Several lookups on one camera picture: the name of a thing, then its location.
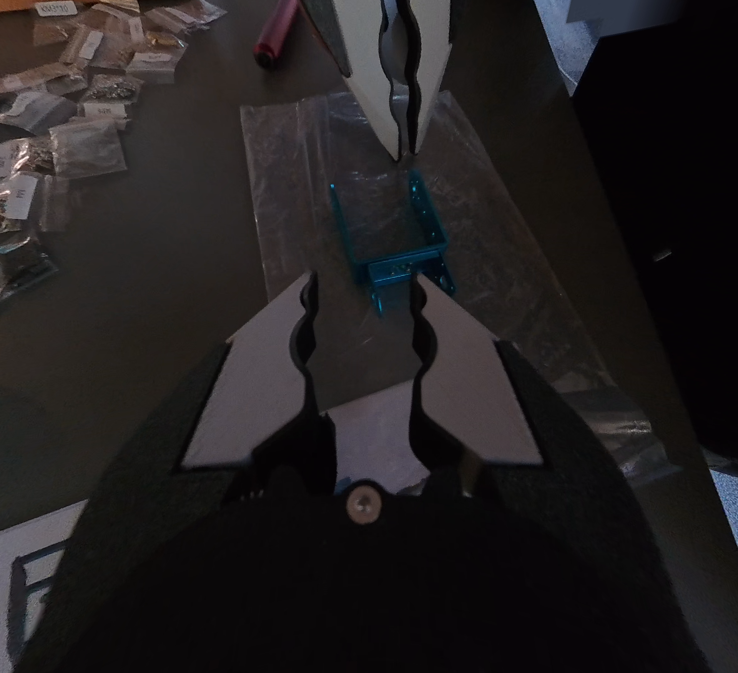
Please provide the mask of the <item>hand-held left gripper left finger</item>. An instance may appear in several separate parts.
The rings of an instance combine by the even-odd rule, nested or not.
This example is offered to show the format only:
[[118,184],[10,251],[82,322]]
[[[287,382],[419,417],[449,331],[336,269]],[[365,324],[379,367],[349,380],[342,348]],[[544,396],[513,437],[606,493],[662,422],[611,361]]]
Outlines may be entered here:
[[183,471],[245,469],[307,416],[317,273],[308,271],[236,330],[180,462]]

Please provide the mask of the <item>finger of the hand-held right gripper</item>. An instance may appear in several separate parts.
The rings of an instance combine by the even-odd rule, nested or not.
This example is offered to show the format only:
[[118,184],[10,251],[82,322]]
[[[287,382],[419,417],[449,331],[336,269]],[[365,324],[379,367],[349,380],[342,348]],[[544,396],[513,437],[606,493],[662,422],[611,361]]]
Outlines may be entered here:
[[399,0],[404,28],[403,77],[408,87],[407,130],[411,153],[418,154],[451,51],[451,0]]
[[392,109],[393,85],[382,63],[388,22],[383,0],[331,0],[346,51],[347,87],[393,161],[401,158],[401,131]]

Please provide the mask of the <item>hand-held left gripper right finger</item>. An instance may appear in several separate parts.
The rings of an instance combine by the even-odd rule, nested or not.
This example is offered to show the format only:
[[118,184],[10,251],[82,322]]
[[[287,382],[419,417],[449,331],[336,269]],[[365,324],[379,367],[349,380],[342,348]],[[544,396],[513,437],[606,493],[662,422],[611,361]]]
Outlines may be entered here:
[[423,465],[543,465],[500,340],[423,274],[411,281],[410,443]]

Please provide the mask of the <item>blue metal servo bracket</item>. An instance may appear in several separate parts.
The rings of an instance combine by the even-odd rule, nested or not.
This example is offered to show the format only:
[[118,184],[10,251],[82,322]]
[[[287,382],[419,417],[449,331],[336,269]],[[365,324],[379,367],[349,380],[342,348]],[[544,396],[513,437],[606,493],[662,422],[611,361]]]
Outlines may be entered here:
[[445,255],[449,236],[419,170],[359,187],[330,185],[331,208],[351,276],[377,313],[383,290],[423,274],[453,297],[457,286]]

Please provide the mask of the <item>grey desk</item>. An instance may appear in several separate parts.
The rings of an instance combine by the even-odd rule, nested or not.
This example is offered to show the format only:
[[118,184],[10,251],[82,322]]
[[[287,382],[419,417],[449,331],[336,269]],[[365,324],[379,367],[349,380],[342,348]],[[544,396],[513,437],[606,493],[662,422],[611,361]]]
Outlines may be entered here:
[[[128,171],[84,182],[50,242],[60,272],[2,306],[2,528],[84,498],[123,439],[266,303],[238,109],[337,88],[298,23],[285,68],[252,57],[274,0],[196,35],[172,86],[142,96]],[[719,550],[733,550],[533,0],[469,0],[445,78],[615,382],[652,420],[677,474],[641,489],[685,616],[714,671],[735,625]]]

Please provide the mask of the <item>clear plastic bag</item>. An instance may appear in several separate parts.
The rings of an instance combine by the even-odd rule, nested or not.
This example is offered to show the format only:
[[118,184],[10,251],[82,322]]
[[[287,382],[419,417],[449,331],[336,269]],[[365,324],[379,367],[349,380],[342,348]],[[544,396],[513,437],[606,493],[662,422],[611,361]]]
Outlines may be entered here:
[[317,349],[309,360],[322,411],[411,381],[409,282],[374,305],[357,282],[331,207],[335,186],[359,259],[424,243],[408,177],[423,177],[447,233],[455,301],[513,342],[598,434],[632,485],[675,473],[648,418],[607,367],[454,96],[442,91],[418,157],[394,163],[354,96],[241,109],[266,292],[318,273]]

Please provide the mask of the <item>open instruction manual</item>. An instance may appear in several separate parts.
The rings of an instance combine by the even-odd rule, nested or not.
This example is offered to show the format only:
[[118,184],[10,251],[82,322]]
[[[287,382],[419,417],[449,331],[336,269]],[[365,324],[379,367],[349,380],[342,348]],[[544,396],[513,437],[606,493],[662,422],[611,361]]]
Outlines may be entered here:
[[[421,484],[429,472],[408,437],[412,382],[333,407],[340,494],[367,478],[387,492]],[[11,672],[43,615],[56,570],[86,501],[23,522],[1,533],[1,671]]]

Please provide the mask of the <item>pile of small screw bags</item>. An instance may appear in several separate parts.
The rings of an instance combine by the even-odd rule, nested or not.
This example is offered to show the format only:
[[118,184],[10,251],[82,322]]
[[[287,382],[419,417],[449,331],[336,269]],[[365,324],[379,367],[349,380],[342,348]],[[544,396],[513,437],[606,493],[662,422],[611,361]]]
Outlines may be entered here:
[[62,233],[71,183],[128,168],[122,135],[143,89],[174,82],[189,45],[226,15],[209,0],[143,10],[140,0],[37,2],[32,45],[56,60],[2,75],[2,303],[58,271],[42,237]]

